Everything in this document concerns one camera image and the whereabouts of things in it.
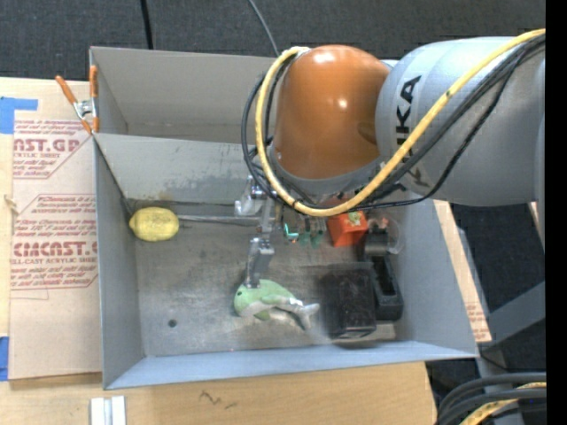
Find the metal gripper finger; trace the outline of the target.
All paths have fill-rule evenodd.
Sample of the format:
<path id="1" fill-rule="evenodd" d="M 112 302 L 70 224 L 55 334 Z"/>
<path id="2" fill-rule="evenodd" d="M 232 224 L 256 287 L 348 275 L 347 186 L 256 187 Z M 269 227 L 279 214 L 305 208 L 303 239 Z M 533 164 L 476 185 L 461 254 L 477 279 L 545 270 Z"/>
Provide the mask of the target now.
<path id="1" fill-rule="evenodd" d="M 260 278 L 267 272 L 275 250 L 268 238 L 254 237 L 250 241 L 245 265 L 245 286 L 249 289 L 260 286 Z"/>
<path id="2" fill-rule="evenodd" d="M 262 190 L 252 187 L 246 189 L 242 196 L 234 203 L 234 214 L 236 216 L 257 215 L 265 203 L 265 194 Z"/>

